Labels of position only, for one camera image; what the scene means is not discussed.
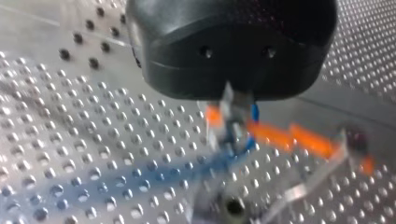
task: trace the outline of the perforated metal table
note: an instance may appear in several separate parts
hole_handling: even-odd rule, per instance
[[[356,123],[378,161],[373,176],[335,174],[288,224],[394,223],[396,2],[338,4],[320,79],[295,99],[261,103],[261,119],[328,137]],[[187,223],[194,177],[213,154],[205,119],[196,102],[163,97],[144,82],[124,5],[0,1],[0,223]],[[259,145],[228,185],[269,203],[300,164],[314,171],[320,161]]]

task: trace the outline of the metal part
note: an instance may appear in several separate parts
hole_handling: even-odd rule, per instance
[[[38,88],[38,97],[43,98],[44,105],[50,112],[50,118],[38,114],[37,109],[42,101],[34,98],[35,95],[22,94],[23,100],[19,100],[17,93],[16,98],[5,91],[0,93],[0,99],[4,99],[0,107],[9,109],[9,113],[3,110],[2,121],[5,127],[11,123],[8,120],[14,124],[13,130],[1,128],[0,131],[0,223],[187,222],[191,197],[201,186],[197,178],[189,179],[193,174],[198,174],[191,167],[204,167],[203,164],[207,164],[213,155],[209,146],[205,145],[203,114],[195,102],[176,101],[154,92],[142,80],[140,69],[133,61],[127,60],[134,56],[126,30],[120,22],[120,3],[121,1],[102,1],[99,5],[105,10],[103,18],[96,15],[98,3],[95,0],[14,0],[0,3],[0,49],[6,56],[0,63],[1,80],[11,87],[16,82],[21,91],[33,89],[34,93]],[[385,52],[384,48],[392,48],[395,41],[382,34],[393,32],[393,23],[396,21],[392,11],[394,3],[383,0],[341,0],[339,3],[340,23],[344,25],[340,32],[347,34],[343,37],[353,37],[354,32],[357,37],[361,35],[364,41],[365,38],[370,41],[371,37],[373,41],[376,38],[378,43],[381,40],[384,42],[381,47],[375,46],[376,50],[368,50],[366,47],[367,52],[359,54],[356,46],[358,42],[348,40],[344,47],[351,49],[353,44],[354,51],[358,52],[356,56],[354,51],[350,51],[353,59],[357,60],[357,57],[365,57],[367,54],[372,64],[380,59],[381,66],[386,69],[387,66],[391,67],[392,59],[388,59],[387,55],[391,57],[392,54],[390,51]],[[387,13],[380,16],[380,11]],[[87,19],[95,24],[93,32],[85,29],[84,22]],[[347,24],[353,25],[353,28],[347,28]],[[375,35],[364,37],[364,33],[360,34],[366,25],[367,29],[372,29],[370,32],[376,32]],[[111,36],[109,29],[112,26],[120,28],[117,39]],[[74,41],[73,33],[81,34],[81,44]],[[103,41],[109,44],[109,53],[102,52]],[[343,46],[340,44],[338,41],[332,50],[339,57],[343,58],[345,54],[349,59],[349,51],[342,51]],[[70,51],[72,57],[69,62],[63,62],[59,58],[58,50],[61,48]],[[92,70],[89,67],[90,57],[98,59],[100,69]],[[332,57],[329,56],[328,62],[332,61]],[[341,67],[341,64],[326,65],[322,75],[328,69],[335,69],[335,66]],[[384,81],[385,76],[390,78],[389,70],[378,69],[375,73],[379,83],[380,78]],[[65,77],[63,73],[57,74],[59,70],[64,71]],[[368,151],[379,159],[380,164],[373,176],[337,171],[330,184],[318,188],[301,206],[293,207],[296,216],[286,223],[394,223],[396,183],[392,166],[395,158],[395,106],[333,83],[337,83],[336,80],[319,80],[298,99],[260,103],[261,120],[279,127],[297,122],[326,136],[332,136],[334,130],[345,121],[353,121],[370,137]],[[83,91],[90,91],[88,86],[92,88],[90,94]],[[58,96],[52,100],[50,94],[47,94],[52,87],[62,97],[61,102],[56,101]],[[75,97],[72,97],[72,90],[77,94]],[[122,99],[121,94],[125,91],[127,94],[123,98],[126,99]],[[83,103],[82,108],[78,107],[79,101]],[[104,115],[100,115],[103,110],[101,106],[106,111]],[[59,112],[64,108],[66,114],[73,118],[77,132],[64,124],[63,118],[66,122],[69,120],[66,114],[61,115]],[[85,120],[80,118],[82,110],[89,115]],[[122,121],[122,113],[126,115],[127,123]],[[28,121],[28,116],[21,118],[27,114],[32,116],[32,123],[24,123],[23,119]],[[96,133],[89,132],[91,122],[95,123],[97,130],[101,130],[97,131],[102,137],[101,144],[93,140]],[[139,147],[134,145],[128,133],[121,131],[125,130],[125,125],[127,130],[133,128],[134,131],[130,134],[140,136],[142,143]],[[118,138],[117,132],[108,133],[114,128],[120,134]],[[151,132],[147,131],[150,130],[154,132],[153,138],[148,136]],[[62,137],[59,148],[50,140],[50,136],[55,134],[52,137],[57,142],[56,133]],[[15,136],[18,137],[18,142],[10,142],[9,140],[16,139]],[[44,144],[42,149],[34,149],[30,145],[37,139],[40,141],[35,142],[35,146]],[[123,141],[125,149],[117,147],[119,140],[116,139]],[[87,146],[81,152],[76,151],[74,146],[79,140],[83,140]],[[226,173],[230,179],[228,191],[235,197],[256,204],[271,204],[284,191],[276,186],[286,187],[296,183],[300,178],[298,169],[310,173],[317,169],[318,163],[322,163],[303,149],[290,156],[266,145],[257,145],[256,148],[249,152],[248,159],[235,161],[230,172]],[[63,168],[63,164],[69,161],[73,161],[76,167],[73,173],[67,173]],[[66,166],[66,170],[72,167],[73,165]],[[151,172],[149,167],[157,168]],[[91,180],[90,175],[98,174],[96,168],[100,170],[100,177]],[[35,187],[27,189],[25,186],[32,186],[31,176],[35,179]],[[53,196],[61,194],[61,189],[63,194],[60,197]],[[43,222],[36,220],[44,217],[47,219]]]
[[[250,108],[253,104],[251,94],[234,91],[230,83],[226,84],[223,97],[219,102],[223,125],[208,129],[208,139],[212,148],[229,150],[231,156],[246,151],[247,124],[251,120]]]

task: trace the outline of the blue wire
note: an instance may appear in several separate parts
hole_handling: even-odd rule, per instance
[[[251,118],[254,122],[258,123],[260,121],[260,110],[257,104],[251,106]],[[249,150],[253,149],[256,146],[256,140],[253,136],[250,136],[247,140],[247,144],[245,146],[245,150],[243,153],[248,152]]]

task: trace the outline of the orange wire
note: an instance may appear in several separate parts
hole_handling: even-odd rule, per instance
[[[329,139],[316,133],[311,133],[296,124],[290,125],[290,133],[300,146],[306,147],[308,151],[317,156],[329,159],[335,151]]]
[[[292,151],[293,139],[289,134],[276,127],[249,122],[247,124],[247,129],[251,134],[253,134],[257,141],[269,141],[270,144],[281,147],[281,149],[287,152]]]
[[[215,106],[207,106],[206,107],[206,119],[207,123],[212,127],[219,127],[222,124],[222,115],[220,110]]]
[[[365,175],[372,175],[375,169],[375,162],[373,157],[367,156],[361,162],[362,172]]]

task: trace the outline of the orange tape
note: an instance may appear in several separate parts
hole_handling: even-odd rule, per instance
[[[281,147],[281,149],[287,152],[292,151],[293,139],[283,130],[255,122],[248,123],[247,129],[251,134],[253,134],[257,141],[261,140],[262,142],[266,142],[269,140],[271,144]]]
[[[300,146],[306,147],[309,152],[317,156],[329,159],[335,151],[329,139],[316,133],[311,133],[298,125],[290,125],[290,133]]]

